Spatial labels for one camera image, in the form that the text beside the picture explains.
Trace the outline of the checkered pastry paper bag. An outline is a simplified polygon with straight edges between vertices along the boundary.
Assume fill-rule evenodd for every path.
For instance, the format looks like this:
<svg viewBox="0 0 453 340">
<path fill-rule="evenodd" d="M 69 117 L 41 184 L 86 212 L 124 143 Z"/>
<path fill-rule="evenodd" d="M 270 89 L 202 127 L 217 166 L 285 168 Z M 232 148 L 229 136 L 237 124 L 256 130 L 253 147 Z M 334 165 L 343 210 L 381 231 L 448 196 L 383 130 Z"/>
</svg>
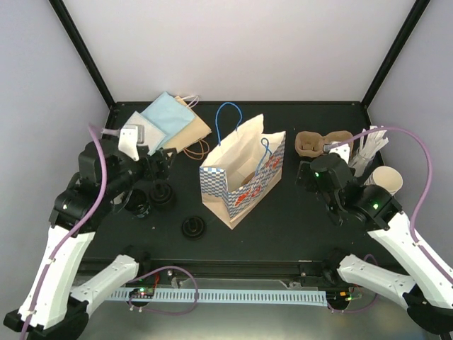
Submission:
<svg viewBox="0 0 453 340">
<path fill-rule="evenodd" d="M 234 107 L 239 120 L 233 131 L 222 137 L 219 118 L 225 106 Z M 243 121 L 241 109 L 223 103 L 214 120 L 217 146 L 199 168 L 202 203 L 229 229 L 234 229 L 282 178 L 286 132 L 264 132 L 264 116 Z M 241 182 L 254 172 L 244 186 Z"/>
</svg>

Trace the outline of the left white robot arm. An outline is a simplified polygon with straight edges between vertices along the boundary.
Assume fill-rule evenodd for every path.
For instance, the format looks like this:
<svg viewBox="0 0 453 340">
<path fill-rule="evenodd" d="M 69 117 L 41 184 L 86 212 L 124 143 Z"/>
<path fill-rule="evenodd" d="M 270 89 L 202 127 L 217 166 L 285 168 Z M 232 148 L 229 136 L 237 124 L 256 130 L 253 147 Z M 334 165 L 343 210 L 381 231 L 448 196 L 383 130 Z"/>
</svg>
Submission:
<svg viewBox="0 0 453 340">
<path fill-rule="evenodd" d="M 89 317 L 121 285 L 151 277 L 149 254 L 126 247 L 113 262 L 79 288 L 72 284 L 81 260 L 113 201 L 139 181 L 166 180 L 176 149 L 137 156 L 112 140 L 89 142 L 79 154 L 79 170 L 55 199 L 45 253 L 24 303 L 6 314 L 4 325 L 22 339 L 78 339 Z"/>
</svg>

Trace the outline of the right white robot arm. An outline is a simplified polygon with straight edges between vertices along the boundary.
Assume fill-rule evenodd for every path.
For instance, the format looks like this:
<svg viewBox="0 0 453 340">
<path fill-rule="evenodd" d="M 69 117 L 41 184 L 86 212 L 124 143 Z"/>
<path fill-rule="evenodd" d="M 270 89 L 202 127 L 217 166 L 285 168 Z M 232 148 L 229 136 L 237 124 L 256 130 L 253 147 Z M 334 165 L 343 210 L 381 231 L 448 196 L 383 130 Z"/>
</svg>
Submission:
<svg viewBox="0 0 453 340">
<path fill-rule="evenodd" d="M 327 284 L 357 284 L 402 307 L 425 331 L 452 332 L 452 268 L 411 227 L 392 194 L 381 186 L 358 183 L 336 153 L 301 161 L 297 183 L 323 198 L 337 225 L 355 223 L 405 270 L 395 273 L 336 249 L 321 269 Z"/>
</svg>

